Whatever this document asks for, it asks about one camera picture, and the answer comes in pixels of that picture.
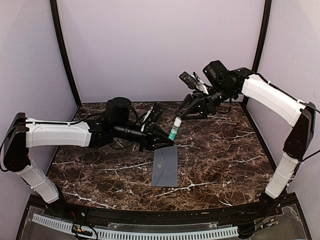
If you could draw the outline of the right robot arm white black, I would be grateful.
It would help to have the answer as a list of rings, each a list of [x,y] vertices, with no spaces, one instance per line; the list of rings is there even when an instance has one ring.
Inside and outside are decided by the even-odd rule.
[[[318,109],[312,102],[295,98],[246,67],[228,70],[220,60],[215,60],[202,71],[210,85],[200,80],[196,73],[184,71],[179,76],[193,91],[179,106],[181,120],[206,119],[218,112],[217,107],[222,102],[244,95],[272,110],[292,127],[284,142],[280,162],[263,192],[266,198],[255,205],[255,213],[266,217],[275,208],[272,199],[281,195],[307,160],[305,153],[314,136]]]

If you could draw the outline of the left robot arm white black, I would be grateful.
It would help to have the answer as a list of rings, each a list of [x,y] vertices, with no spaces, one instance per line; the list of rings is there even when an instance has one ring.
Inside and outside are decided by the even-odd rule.
[[[107,101],[104,112],[88,115],[72,122],[45,121],[16,114],[0,147],[3,160],[0,169],[20,176],[60,218],[71,213],[63,194],[29,157],[29,149],[42,146],[78,146],[100,148],[114,139],[137,143],[139,151],[171,147],[174,141],[156,121],[163,109],[156,103],[144,116],[138,116],[132,102],[125,97]]]

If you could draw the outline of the white green glue stick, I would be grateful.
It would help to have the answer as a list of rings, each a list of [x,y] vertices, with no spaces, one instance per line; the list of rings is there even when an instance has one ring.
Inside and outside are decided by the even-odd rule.
[[[175,140],[176,135],[177,135],[177,133],[178,133],[178,131],[180,129],[181,123],[177,124],[177,123],[175,123],[175,120],[174,120],[173,126],[172,126],[172,128],[170,130],[170,133],[169,133],[169,136],[168,136],[168,138],[170,140],[172,140],[172,141]]]

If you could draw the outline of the small white glue cap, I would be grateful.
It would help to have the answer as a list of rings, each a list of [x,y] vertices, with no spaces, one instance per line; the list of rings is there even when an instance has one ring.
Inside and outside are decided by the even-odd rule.
[[[176,124],[180,124],[182,122],[181,118],[180,117],[176,117],[175,118],[175,123]]]

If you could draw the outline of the grey blue envelope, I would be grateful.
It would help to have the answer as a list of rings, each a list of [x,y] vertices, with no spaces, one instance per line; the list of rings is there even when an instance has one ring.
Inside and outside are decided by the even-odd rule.
[[[165,147],[154,151],[151,185],[178,186],[178,148]]]

